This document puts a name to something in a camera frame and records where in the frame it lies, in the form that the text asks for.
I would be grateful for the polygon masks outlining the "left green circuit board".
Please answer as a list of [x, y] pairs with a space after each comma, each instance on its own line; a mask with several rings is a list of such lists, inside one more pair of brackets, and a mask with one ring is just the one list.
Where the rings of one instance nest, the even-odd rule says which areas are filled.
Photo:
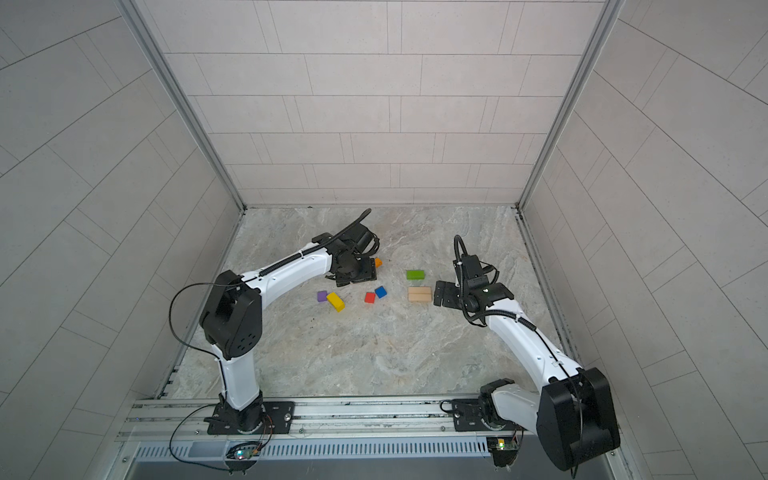
[[260, 454], [262, 446], [263, 443], [259, 441], [239, 443], [227, 451], [225, 458], [232, 461], [251, 461]]

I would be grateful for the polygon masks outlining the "yellow wood block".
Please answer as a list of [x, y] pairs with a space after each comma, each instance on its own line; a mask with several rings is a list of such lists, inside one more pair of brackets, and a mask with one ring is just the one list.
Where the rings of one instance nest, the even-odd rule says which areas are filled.
[[326, 300], [337, 312], [341, 312], [345, 308], [345, 302], [335, 292], [328, 293]]

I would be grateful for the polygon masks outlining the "green wood block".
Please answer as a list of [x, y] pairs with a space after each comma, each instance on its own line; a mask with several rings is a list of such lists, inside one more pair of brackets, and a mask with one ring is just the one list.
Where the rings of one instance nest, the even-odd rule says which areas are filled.
[[423, 270], [407, 270], [406, 279], [409, 281], [424, 280], [425, 272]]

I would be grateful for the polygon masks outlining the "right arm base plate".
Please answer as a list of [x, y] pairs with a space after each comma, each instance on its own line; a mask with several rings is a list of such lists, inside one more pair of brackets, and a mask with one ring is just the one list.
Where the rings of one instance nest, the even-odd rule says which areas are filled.
[[526, 415], [505, 419], [488, 396], [442, 400], [440, 410], [449, 415], [457, 432], [534, 432], [535, 418]]

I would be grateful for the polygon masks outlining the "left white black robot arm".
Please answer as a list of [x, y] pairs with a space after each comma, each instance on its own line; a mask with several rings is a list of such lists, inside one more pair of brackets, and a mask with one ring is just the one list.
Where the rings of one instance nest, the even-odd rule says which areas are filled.
[[310, 243], [260, 271], [237, 275], [227, 270], [216, 278], [199, 320], [222, 381], [219, 401], [205, 419], [209, 434], [250, 434], [266, 423], [254, 360], [264, 309], [317, 276], [329, 274], [339, 286], [374, 280], [378, 249], [373, 237]]

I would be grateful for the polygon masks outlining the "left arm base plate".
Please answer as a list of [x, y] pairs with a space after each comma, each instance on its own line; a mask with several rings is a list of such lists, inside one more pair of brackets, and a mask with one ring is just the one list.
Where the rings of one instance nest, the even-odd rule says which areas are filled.
[[287, 434], [293, 420], [295, 403], [256, 401], [243, 410], [219, 402], [204, 418], [209, 435]]

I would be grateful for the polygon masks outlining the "aluminium mounting rail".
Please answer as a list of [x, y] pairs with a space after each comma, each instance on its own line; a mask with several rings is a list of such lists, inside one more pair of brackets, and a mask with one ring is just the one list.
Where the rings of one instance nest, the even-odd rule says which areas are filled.
[[204, 418], [214, 399], [140, 400], [119, 427], [119, 441], [178, 440], [304, 440], [324, 438], [491, 436], [496, 432], [457, 432], [443, 413], [442, 400], [477, 398], [469, 395], [352, 396], [267, 398], [264, 402], [295, 403], [287, 434], [209, 435]]

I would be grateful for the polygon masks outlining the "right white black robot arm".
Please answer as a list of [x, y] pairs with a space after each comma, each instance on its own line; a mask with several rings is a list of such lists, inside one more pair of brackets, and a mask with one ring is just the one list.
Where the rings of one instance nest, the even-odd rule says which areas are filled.
[[434, 303], [459, 310], [472, 324], [498, 335], [535, 383], [534, 390], [526, 391], [511, 379], [499, 379], [484, 385], [477, 399], [452, 401], [449, 412], [457, 430], [531, 432], [561, 471], [576, 472], [579, 465], [619, 447], [605, 375], [597, 368], [583, 368], [560, 351], [503, 284], [466, 290], [439, 281]]

